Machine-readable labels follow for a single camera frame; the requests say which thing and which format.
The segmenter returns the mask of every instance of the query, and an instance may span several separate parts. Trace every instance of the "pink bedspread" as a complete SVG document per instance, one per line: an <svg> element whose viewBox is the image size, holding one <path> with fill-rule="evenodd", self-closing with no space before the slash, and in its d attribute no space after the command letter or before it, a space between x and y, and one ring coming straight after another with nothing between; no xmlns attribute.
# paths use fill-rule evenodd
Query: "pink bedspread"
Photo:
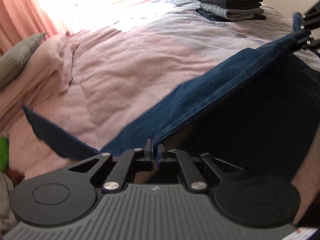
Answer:
<svg viewBox="0 0 320 240"><path fill-rule="evenodd" d="M264 8L268 20L235 24L200 18L196 4L183 0L172 13L141 17L140 26L127 32L107 27L46 41L30 59L28 74L11 84L10 93L1 94L3 105L4 98L12 99L0 112L0 130L10 134L10 168L28 179L71 162L36 139L20 111L23 102L100 149L180 83L244 48L290 32L290 20L268 7ZM46 60L39 56L41 51ZM311 53L299 56L312 67L318 64ZM24 75L28 78L20 87ZM315 186L305 207L317 191Z"/></svg>

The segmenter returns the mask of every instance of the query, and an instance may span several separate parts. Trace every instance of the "pink curtain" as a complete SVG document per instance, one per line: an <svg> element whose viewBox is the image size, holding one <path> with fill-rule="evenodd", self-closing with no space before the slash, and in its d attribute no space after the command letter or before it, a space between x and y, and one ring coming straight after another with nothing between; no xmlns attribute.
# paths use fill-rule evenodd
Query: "pink curtain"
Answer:
<svg viewBox="0 0 320 240"><path fill-rule="evenodd" d="M48 38L66 30L54 25L37 0L0 0L0 53L34 33L46 32Z"/></svg>

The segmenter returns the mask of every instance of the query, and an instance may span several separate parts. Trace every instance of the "gray pillow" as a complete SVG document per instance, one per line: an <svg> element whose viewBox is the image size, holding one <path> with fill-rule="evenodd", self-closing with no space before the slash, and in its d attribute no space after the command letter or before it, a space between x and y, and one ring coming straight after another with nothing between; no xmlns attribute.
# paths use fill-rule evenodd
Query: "gray pillow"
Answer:
<svg viewBox="0 0 320 240"><path fill-rule="evenodd" d="M0 90L23 71L45 35L46 33L37 33L25 38L0 57Z"/></svg>

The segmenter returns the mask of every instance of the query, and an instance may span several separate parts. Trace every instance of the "bed sheet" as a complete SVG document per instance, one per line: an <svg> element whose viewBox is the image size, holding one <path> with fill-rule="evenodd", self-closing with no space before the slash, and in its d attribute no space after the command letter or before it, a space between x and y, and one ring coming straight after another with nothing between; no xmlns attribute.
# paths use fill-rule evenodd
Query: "bed sheet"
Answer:
<svg viewBox="0 0 320 240"><path fill-rule="evenodd" d="M100 149L180 83L242 49L257 48L291 32L291 19L266 5L267 20L237 23L210 22L196 8L196 0L153 0L131 8L111 27L71 36L69 42L79 46L72 57L68 92L33 104L33 110ZM311 52L296 55L320 70L319 59ZM26 179L70 162L38 141L24 116L12 125L10 168ZM320 170L320 161L311 163ZM310 179L301 174L299 189ZM303 210L320 185L313 179L308 186L312 193L300 191Z"/></svg>

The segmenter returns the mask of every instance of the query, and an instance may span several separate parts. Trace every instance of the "metal screw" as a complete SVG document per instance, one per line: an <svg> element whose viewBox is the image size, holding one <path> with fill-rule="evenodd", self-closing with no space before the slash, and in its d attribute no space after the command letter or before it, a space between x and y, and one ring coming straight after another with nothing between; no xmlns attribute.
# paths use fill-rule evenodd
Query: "metal screw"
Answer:
<svg viewBox="0 0 320 240"><path fill-rule="evenodd" d="M202 181L196 181L191 183L191 188L195 190L203 190L207 187L207 184Z"/></svg>
<svg viewBox="0 0 320 240"><path fill-rule="evenodd" d="M105 183L103 185L103 187L108 190L115 190L115 189L118 189L120 187L120 185L119 185L119 183L117 183L115 181L109 181L109 182Z"/></svg>

